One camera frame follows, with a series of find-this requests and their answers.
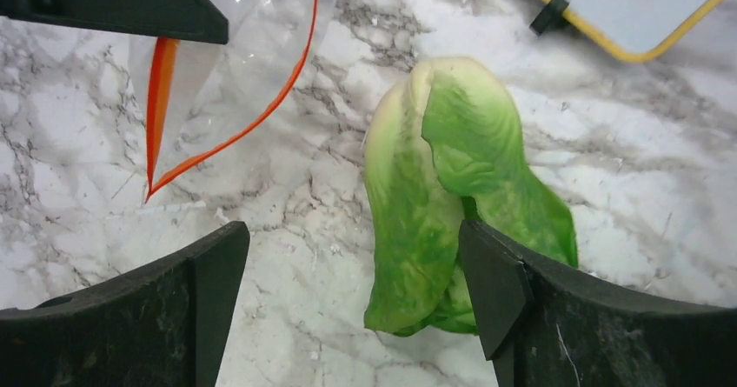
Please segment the green lettuce head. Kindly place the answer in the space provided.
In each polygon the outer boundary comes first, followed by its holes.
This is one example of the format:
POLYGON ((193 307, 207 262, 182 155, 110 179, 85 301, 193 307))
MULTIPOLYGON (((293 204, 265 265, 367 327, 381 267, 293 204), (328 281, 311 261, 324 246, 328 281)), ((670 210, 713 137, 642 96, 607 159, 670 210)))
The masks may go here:
POLYGON ((369 330, 477 333, 458 254, 465 219, 578 264, 574 219, 528 165, 513 98, 471 57, 421 61, 384 95, 363 176, 375 235, 369 330))

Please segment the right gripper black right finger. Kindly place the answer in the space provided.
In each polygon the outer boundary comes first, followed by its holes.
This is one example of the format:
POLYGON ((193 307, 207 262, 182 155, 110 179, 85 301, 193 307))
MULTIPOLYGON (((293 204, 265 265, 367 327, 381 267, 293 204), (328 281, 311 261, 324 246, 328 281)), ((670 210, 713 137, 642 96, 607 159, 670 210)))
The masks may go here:
POLYGON ((630 290, 466 220, 481 347, 501 386, 733 386, 736 312, 630 290))

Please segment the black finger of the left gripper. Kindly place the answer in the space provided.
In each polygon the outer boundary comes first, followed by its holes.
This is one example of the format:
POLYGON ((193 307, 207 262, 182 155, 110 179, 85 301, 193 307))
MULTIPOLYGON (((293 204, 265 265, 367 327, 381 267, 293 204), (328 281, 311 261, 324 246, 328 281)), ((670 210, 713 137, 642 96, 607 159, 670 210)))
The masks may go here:
POLYGON ((88 30, 226 44, 229 22, 210 0, 1 0, 4 17, 88 30))

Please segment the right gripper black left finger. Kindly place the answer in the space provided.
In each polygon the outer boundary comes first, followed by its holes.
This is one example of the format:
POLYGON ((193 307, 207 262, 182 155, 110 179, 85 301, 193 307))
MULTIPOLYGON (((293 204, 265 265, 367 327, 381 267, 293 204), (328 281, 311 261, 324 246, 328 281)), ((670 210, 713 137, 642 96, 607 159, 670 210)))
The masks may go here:
POLYGON ((108 281, 2 310, 2 385, 215 385, 249 240, 231 222, 108 281))

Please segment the clear zip top bag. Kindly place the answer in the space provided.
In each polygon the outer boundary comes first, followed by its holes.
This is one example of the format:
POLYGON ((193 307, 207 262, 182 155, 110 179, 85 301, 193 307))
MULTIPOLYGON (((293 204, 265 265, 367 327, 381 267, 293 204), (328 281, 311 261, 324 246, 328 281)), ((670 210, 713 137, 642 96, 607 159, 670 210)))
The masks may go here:
POLYGON ((226 44, 131 41, 149 193, 247 136, 281 105, 318 48, 336 1, 210 0, 228 20, 226 44))

